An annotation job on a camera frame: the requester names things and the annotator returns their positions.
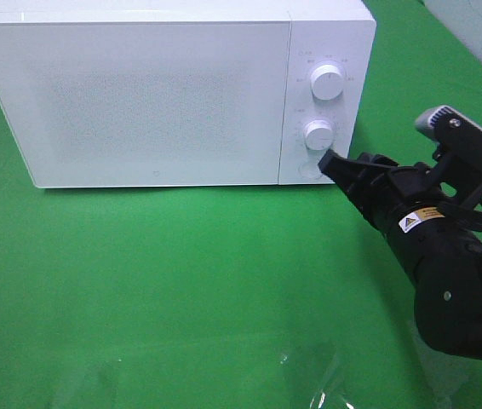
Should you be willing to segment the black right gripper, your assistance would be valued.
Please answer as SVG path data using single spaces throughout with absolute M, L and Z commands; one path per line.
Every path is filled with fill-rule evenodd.
M 370 153 L 351 160 L 329 149 L 318 169 L 384 237 L 433 237 L 456 228 L 438 211 L 446 195 L 440 186 L 426 185 L 430 168 L 425 164 L 400 166 L 387 156 Z

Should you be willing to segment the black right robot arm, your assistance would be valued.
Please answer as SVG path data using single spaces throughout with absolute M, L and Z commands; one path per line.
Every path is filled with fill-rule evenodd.
M 482 360 L 482 175 L 449 154 L 435 166 L 402 166 L 329 151 L 318 167 L 398 260 L 415 290 L 423 342 Z

